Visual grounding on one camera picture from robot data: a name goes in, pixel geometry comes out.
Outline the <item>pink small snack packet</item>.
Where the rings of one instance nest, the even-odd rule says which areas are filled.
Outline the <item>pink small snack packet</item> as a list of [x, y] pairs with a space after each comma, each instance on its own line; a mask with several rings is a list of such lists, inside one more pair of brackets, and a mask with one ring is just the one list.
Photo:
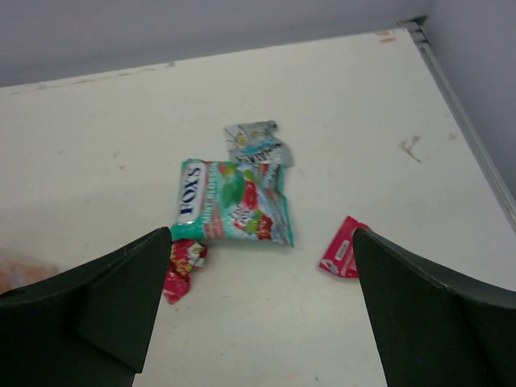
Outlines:
[[190, 289], [192, 272], [202, 268], [208, 249], [193, 239], [180, 239], [172, 244], [162, 294], [173, 305], [179, 302]]

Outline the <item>silver blue snack packet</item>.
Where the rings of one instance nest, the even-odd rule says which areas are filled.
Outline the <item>silver blue snack packet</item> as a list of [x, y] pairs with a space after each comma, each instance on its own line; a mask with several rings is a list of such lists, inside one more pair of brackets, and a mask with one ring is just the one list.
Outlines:
[[274, 132], [274, 120], [241, 123], [223, 129], [230, 161], [247, 164], [281, 164], [293, 166], [289, 147]]

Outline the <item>printed bear paper bag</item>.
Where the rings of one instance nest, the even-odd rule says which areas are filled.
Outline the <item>printed bear paper bag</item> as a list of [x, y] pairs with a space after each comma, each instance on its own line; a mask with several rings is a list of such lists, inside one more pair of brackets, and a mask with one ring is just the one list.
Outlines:
[[54, 264], [1, 248], [1, 293], [32, 285], [59, 273]]

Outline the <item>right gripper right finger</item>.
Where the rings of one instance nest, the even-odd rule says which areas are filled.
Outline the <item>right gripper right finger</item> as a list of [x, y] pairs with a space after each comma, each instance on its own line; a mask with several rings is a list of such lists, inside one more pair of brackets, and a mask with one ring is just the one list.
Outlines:
[[389, 386], [513, 386], [515, 293], [359, 229], [360, 287]]

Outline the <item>red pink snack packet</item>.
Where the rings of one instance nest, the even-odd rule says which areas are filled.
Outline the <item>red pink snack packet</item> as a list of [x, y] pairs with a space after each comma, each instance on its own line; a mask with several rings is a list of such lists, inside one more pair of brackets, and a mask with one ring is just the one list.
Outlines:
[[320, 269], [341, 278], [359, 277], [353, 250], [353, 234], [357, 229], [368, 230], [369, 227], [347, 216], [319, 261]]

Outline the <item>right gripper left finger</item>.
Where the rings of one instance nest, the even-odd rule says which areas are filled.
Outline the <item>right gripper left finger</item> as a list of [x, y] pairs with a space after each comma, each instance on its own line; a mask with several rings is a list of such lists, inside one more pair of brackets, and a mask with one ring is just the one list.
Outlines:
[[3, 386], [131, 386], [142, 372], [172, 247], [158, 228], [1, 296]]

